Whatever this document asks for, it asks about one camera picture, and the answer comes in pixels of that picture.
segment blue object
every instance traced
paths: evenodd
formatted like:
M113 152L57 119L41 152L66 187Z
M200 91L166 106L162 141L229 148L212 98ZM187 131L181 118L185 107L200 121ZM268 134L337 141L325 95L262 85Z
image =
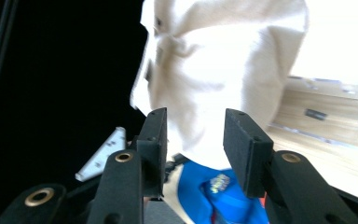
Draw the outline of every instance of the blue object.
M258 199L244 196L234 172L214 170L193 161L184 164L178 199L196 224L269 223Z

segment white cloth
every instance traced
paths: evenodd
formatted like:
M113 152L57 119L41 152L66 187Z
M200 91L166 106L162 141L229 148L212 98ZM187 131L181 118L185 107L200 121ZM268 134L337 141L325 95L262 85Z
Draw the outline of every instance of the white cloth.
M308 28L303 0L145 0L148 31L131 105L167 107L169 146L201 165L230 168L226 108L272 121Z

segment wooden floor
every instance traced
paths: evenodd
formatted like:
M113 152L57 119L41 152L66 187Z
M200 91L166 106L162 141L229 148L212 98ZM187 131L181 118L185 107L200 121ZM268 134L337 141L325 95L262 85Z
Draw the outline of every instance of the wooden floor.
M334 90L337 83L314 83L320 88L311 90L294 82L286 88L277 117L267 131L274 149L302 154L331 186L358 197L358 94ZM324 117L306 116L307 109ZM169 148L168 160L175 151ZM192 223L176 196L180 173L181 167L164 186L164 201L186 223Z

